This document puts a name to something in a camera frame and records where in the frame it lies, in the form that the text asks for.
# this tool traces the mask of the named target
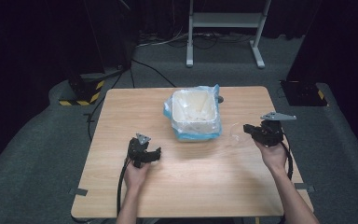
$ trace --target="metal stand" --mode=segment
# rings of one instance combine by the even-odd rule
[[[255,40],[251,40],[252,52],[255,56],[257,67],[265,68],[264,61],[258,50],[261,33],[269,12],[271,0],[267,0],[262,13],[198,13],[193,12],[193,1],[190,0],[188,19],[188,40],[186,66],[192,67],[193,60],[193,28],[194,27],[240,27],[257,28]]]

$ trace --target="white container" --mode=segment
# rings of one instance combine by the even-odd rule
[[[213,93],[193,90],[174,92],[172,122],[179,133],[219,132],[218,109]]]

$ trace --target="metal bracket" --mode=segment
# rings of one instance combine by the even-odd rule
[[[146,142],[150,141],[151,138],[141,134],[141,133],[137,133],[136,134],[136,138],[138,138],[138,141],[139,141],[139,144],[143,145],[145,144]]]
[[[294,120],[297,119],[296,116],[291,116],[291,115],[284,115],[284,114],[280,114],[280,113],[276,113],[276,112],[270,112],[266,115],[261,116],[261,119],[266,119],[266,120]]]

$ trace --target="black cable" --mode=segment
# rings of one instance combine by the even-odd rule
[[[117,186],[117,216],[120,213],[121,208],[121,186],[123,185],[123,179],[124,174],[126,173],[127,166],[130,164],[131,159],[127,157],[126,160],[124,160],[123,168],[121,169],[120,178],[118,180],[118,186]]]
[[[130,68],[130,73],[131,73],[132,87],[135,89],[135,81],[133,80],[133,74],[131,68]]]
[[[108,220],[109,218],[106,218],[103,222],[101,222],[101,224],[105,224]]]
[[[116,84],[118,83],[118,81],[120,80],[120,78],[121,78],[122,75],[123,75],[123,74],[121,73],[121,74],[118,76],[116,82],[113,84],[113,86],[112,86],[110,89],[113,89],[113,88],[116,86]],[[89,133],[89,140],[90,140],[90,141],[92,141],[91,131],[90,131],[90,124],[92,123],[91,118],[94,116],[95,111],[96,111],[97,108],[101,105],[101,103],[104,101],[105,97],[106,97],[106,96],[104,96],[104,97],[101,99],[101,101],[94,107],[94,109],[92,110],[91,114],[89,114],[87,123],[89,124],[89,125],[88,125],[88,133]]]
[[[244,36],[246,35],[241,35],[240,38],[235,39],[235,40],[224,40],[219,38],[219,43],[223,43],[223,44],[235,44],[235,43],[240,43],[240,42],[246,42],[249,41],[250,39],[252,39],[252,35],[249,35],[249,37],[247,37],[246,39],[242,39]]]
[[[204,4],[202,5],[201,12],[203,12],[203,10],[205,9],[205,5],[206,5],[206,0],[204,1]]]
[[[280,88],[278,88],[277,90],[276,90],[276,94],[277,94],[277,96],[278,96],[278,98],[285,98],[286,97],[286,95],[284,94],[284,90],[283,90],[283,87],[282,86],[280,86]]]
[[[184,43],[183,45],[180,45],[180,46],[175,46],[175,45],[173,45],[172,43],[173,42],[182,42],[182,43]],[[185,40],[185,41],[173,41],[173,42],[171,42],[171,43],[167,43],[169,46],[171,46],[171,47],[174,47],[174,48],[184,48],[185,46],[187,46],[187,41]]]
[[[82,221],[82,220],[78,220],[77,218],[73,217],[72,215],[71,215],[71,218],[75,223],[90,223],[91,221],[95,220],[95,218],[91,218],[91,219]]]
[[[210,34],[201,35],[200,37],[204,40],[215,40],[216,38],[218,38],[218,36],[214,32],[211,32],[211,34],[212,35]]]
[[[200,46],[197,46],[196,44],[194,44],[193,42],[193,46],[197,49],[211,49],[213,46],[215,46],[217,44],[217,40],[219,39],[219,37],[217,37],[214,33],[213,33],[213,37],[214,37],[214,42],[212,43],[211,46],[208,46],[206,48],[202,48]]]
[[[82,79],[85,82],[97,82],[97,81],[106,80],[106,79],[108,79],[110,77],[117,77],[117,76],[121,75],[122,73],[123,73],[123,70],[117,70],[116,72],[108,74],[108,75],[103,76],[103,77],[95,77],[95,78],[82,77]]]
[[[160,76],[162,76],[166,81],[168,81],[173,87],[176,87],[172,82],[170,82],[164,75],[162,75],[156,68],[154,68],[154,67],[152,67],[152,66],[150,66],[150,65],[147,65],[147,64],[145,64],[145,63],[140,63],[140,62],[138,62],[138,61],[135,61],[134,59],[132,59],[135,63],[138,63],[138,64],[141,64],[141,65],[143,65],[143,66],[146,66],[146,67],[148,67],[148,68],[151,68],[151,69],[153,69],[154,71],[156,71],[157,73],[159,73],[159,75]]]
[[[286,141],[289,145],[289,147],[287,147],[284,142],[281,142],[281,145],[283,146],[284,148],[284,151],[286,152],[286,156],[287,156],[287,161],[288,161],[288,169],[287,169],[287,177],[292,180],[292,176],[293,176],[293,157],[292,157],[292,154],[290,153],[290,144],[289,144],[289,139],[287,138],[287,135],[284,133],[283,134],[286,138]],[[281,220],[278,224],[284,224],[284,222],[286,221],[286,217],[285,215],[283,214],[283,216],[281,217]]]
[[[145,47],[145,46],[150,46],[150,45],[160,45],[160,44],[169,44],[171,42],[183,39],[185,37],[185,35],[182,35],[179,37],[179,35],[182,32],[182,28],[179,30],[179,32],[177,33],[176,36],[174,36],[173,38],[169,39],[169,40],[159,40],[156,36],[154,39],[148,39],[148,42],[146,43],[141,43],[137,46],[138,47]]]

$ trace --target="blue plastic bag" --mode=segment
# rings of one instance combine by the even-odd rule
[[[164,102],[163,114],[179,140],[200,141],[220,136],[219,86],[176,91]]]

